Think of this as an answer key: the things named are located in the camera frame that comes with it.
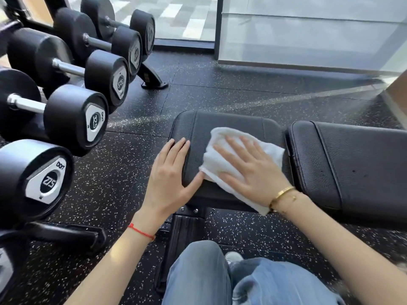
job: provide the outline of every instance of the rubber gym floor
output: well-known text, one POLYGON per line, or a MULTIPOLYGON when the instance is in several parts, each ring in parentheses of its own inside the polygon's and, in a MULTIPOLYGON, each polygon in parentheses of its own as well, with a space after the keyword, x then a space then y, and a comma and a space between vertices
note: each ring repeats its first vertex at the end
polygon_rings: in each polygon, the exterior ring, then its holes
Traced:
MULTIPOLYGON (((130 85, 125 103, 110 116, 103 141, 77 158, 73 187, 50 222, 101 226, 111 246, 143 200, 150 166, 167 141, 171 124, 184 110, 201 109, 268 117, 282 126, 296 120, 402 128, 380 95, 385 84, 369 77, 294 70, 221 66, 210 55, 153 52, 147 60, 170 87, 147 91, 130 85)), ((407 257, 407 234, 346 226, 395 262, 407 257)), ((278 215, 208 210, 205 238, 222 250, 290 261, 328 285, 339 277, 291 223, 278 215)), ((160 304, 153 286, 165 238, 150 243, 121 304, 160 304)), ((63 304, 104 255, 67 255, 33 242, 20 283, 5 304, 63 304)), ((351 299, 349 304, 358 304, 351 299)))

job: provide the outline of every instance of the gold bracelet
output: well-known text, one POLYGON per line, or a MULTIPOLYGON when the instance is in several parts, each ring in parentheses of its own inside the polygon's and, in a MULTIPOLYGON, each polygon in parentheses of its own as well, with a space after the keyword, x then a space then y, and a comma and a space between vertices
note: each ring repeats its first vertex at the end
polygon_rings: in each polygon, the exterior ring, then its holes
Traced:
POLYGON ((270 202, 269 208, 272 209, 273 203, 276 203, 285 193, 288 193, 290 190, 293 190, 293 189, 295 189, 294 186, 289 186, 283 190, 280 190, 277 193, 277 196, 270 202))

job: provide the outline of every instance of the white sneaker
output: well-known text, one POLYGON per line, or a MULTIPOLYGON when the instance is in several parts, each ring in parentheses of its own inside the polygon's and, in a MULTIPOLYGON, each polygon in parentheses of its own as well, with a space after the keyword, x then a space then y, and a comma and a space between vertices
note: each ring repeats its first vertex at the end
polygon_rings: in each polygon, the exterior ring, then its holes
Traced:
POLYGON ((236 252, 236 251, 229 251, 229 252, 227 252, 226 255, 225 255, 225 259, 226 259, 226 261, 227 261, 227 264, 231 264, 231 263, 234 263, 234 262, 238 262, 238 261, 244 260, 243 257, 242 257, 242 255, 239 254, 239 253, 236 252))

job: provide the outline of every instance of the pavement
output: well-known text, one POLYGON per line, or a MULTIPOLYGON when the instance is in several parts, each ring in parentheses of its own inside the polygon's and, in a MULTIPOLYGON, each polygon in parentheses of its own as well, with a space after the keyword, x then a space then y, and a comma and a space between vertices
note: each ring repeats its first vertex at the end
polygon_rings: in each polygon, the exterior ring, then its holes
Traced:
MULTIPOLYGON (((135 9, 154 15, 157 39, 215 41, 217 0, 110 0, 116 20, 130 23, 135 9)), ((81 0, 69 0, 80 9, 81 0)))

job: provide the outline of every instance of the hand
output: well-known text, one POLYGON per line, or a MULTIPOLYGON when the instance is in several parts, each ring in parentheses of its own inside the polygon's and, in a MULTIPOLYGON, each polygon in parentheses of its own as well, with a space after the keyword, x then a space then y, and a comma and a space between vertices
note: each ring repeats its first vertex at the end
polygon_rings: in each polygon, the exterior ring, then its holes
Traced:
POLYGON ((182 167, 191 143, 185 138, 171 147, 173 143, 174 139, 168 141, 155 158, 141 207, 163 222, 192 198, 204 179, 199 172, 187 187, 182 186, 182 167))
POLYGON ((220 146, 213 148, 243 175, 245 181, 242 182, 228 173, 221 173, 219 178, 253 202, 264 207, 270 207, 278 192, 291 186, 291 184, 257 142, 251 143, 243 136, 239 138, 245 148, 236 143, 234 139, 226 136, 226 141, 238 156, 229 153, 220 146))

